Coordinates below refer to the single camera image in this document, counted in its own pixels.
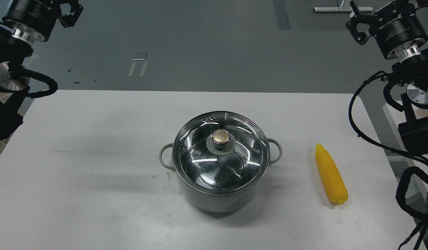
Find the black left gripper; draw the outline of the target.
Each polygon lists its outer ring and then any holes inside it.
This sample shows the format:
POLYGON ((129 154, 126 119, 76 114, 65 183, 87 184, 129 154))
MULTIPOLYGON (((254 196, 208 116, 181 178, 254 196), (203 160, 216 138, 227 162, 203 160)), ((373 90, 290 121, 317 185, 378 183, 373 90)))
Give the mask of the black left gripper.
POLYGON ((9 26, 23 24, 40 35, 38 41, 46 42, 57 19, 63 27, 74 27, 83 9, 78 0, 11 0, 2 21, 9 26), (70 5, 66 15, 61 15, 62 4, 70 5))

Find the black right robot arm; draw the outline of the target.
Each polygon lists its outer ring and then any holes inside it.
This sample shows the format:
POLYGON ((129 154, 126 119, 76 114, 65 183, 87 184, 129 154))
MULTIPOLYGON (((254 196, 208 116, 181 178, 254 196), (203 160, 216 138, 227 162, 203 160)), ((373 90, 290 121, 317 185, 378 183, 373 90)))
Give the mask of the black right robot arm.
POLYGON ((428 0, 411 4, 395 0, 373 15, 360 13, 354 1, 349 2, 352 16, 347 30, 358 44, 374 37, 385 59, 397 59, 392 73, 387 73, 384 97, 387 103, 404 112, 406 122, 398 132, 411 156, 428 154, 428 118, 417 119, 412 107, 428 109, 428 48, 421 49, 428 36, 416 11, 428 7, 428 0))

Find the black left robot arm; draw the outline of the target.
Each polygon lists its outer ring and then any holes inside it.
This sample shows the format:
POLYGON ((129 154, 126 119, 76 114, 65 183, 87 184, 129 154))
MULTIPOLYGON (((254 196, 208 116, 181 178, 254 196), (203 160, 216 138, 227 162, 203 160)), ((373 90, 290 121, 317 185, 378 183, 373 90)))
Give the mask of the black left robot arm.
POLYGON ((57 21, 73 27, 82 14, 77 0, 11 0, 0 22, 0 141, 9 138, 23 124, 18 113, 25 98, 43 98, 58 90, 57 82, 23 66, 33 54, 35 41, 46 42, 57 21))

